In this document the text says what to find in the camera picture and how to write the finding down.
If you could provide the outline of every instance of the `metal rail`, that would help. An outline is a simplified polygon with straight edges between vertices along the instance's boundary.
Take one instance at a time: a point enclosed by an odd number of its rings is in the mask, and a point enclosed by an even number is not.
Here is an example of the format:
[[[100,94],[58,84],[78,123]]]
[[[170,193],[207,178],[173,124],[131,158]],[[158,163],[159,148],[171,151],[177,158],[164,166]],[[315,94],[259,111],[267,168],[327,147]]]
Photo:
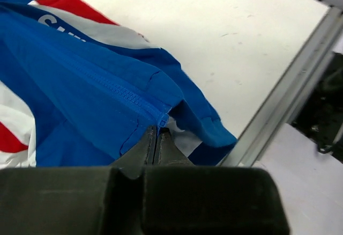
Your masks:
[[[341,15],[338,8],[328,10],[221,166],[252,166],[282,124],[298,114],[330,64],[343,29]]]

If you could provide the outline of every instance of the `zipper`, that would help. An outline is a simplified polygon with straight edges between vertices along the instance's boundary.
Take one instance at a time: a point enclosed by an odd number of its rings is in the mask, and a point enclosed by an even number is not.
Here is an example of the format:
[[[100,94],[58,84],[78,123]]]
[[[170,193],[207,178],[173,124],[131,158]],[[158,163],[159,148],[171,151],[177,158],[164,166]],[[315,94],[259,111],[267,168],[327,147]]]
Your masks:
[[[167,125],[169,116],[162,112],[154,105],[150,104],[137,92],[138,88],[134,87],[127,81],[110,74],[103,68],[95,65],[94,63],[73,54],[73,57],[65,52],[65,49],[59,50],[59,45],[51,45],[49,43],[42,42],[39,37],[31,30],[31,27],[27,27],[28,30],[17,24],[16,31],[21,31],[24,34],[24,38],[29,42],[35,42],[40,48],[43,48],[46,52],[52,53],[55,58],[58,58],[63,67],[67,68],[75,75],[83,78],[91,85],[96,86],[101,91],[106,92],[113,99],[122,103],[132,111],[142,115],[150,121],[157,120],[158,128],[165,127]]]

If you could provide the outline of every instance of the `white stripe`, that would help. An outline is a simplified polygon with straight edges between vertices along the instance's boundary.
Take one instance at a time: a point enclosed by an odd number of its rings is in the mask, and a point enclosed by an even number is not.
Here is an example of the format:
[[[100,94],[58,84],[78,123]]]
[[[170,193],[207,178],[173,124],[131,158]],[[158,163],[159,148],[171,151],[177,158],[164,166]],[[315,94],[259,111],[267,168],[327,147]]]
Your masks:
[[[171,136],[176,147],[187,157],[189,157],[194,149],[202,143],[202,141],[192,132],[179,129],[175,119],[172,117],[169,117],[167,128],[172,134]]]
[[[158,46],[149,43],[136,31],[127,27],[98,23],[73,13],[44,5],[33,6],[54,14],[97,42],[129,49],[158,48]]]
[[[28,166],[27,150],[18,153],[5,153],[0,151],[0,169]]]
[[[28,5],[38,5],[38,2],[36,0],[33,0],[29,2]]]
[[[36,166],[36,133],[32,112],[16,94],[0,82],[0,122],[28,149],[18,153],[0,151],[0,168]]]

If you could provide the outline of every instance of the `red fabric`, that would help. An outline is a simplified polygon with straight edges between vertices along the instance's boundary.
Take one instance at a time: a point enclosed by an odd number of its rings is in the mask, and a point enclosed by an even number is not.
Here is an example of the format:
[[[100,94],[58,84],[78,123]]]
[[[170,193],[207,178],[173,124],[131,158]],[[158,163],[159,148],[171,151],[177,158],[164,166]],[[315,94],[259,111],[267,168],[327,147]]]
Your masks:
[[[0,122],[0,151],[18,153],[27,149],[28,146],[22,144],[15,135]]]
[[[81,0],[37,0],[37,2],[41,5],[68,11],[77,16],[91,19],[99,23],[119,25],[118,23],[106,18],[104,15]]]

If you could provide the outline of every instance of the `blue fabric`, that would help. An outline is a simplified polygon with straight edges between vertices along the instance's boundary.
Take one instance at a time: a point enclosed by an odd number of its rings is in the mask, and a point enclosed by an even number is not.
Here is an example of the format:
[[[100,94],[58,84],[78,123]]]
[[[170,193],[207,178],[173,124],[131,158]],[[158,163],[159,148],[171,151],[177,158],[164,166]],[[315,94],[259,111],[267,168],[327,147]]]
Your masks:
[[[168,113],[204,142],[194,163],[216,164],[233,148],[236,138],[165,50],[105,45],[57,16],[42,25],[47,12],[28,1],[0,0],[0,80],[35,116],[38,166],[107,165]]]

